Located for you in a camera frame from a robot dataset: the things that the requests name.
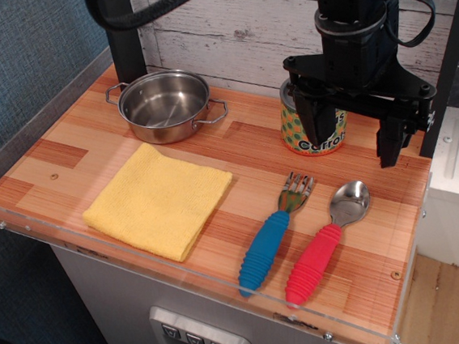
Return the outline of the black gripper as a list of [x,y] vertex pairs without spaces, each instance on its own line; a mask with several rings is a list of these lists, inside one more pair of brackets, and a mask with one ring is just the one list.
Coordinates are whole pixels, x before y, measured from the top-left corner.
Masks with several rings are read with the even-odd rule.
[[289,91],[308,140],[315,147],[336,131],[336,110],[379,120],[376,156],[394,167],[410,137],[428,131],[436,88],[397,59],[395,35],[381,26],[366,32],[325,33],[323,51],[291,55],[283,62]]

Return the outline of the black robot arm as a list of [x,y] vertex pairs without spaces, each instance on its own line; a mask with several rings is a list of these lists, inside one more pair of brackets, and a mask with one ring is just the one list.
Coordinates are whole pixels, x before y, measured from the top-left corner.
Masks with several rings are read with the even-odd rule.
[[426,40],[436,21],[433,0],[414,0],[431,11],[423,30],[400,40],[399,0],[317,0],[314,24],[322,53],[287,57],[288,93],[311,144],[334,132],[338,110],[377,119],[376,155],[395,166],[418,131],[428,131],[436,87],[410,73],[397,59],[399,47]]

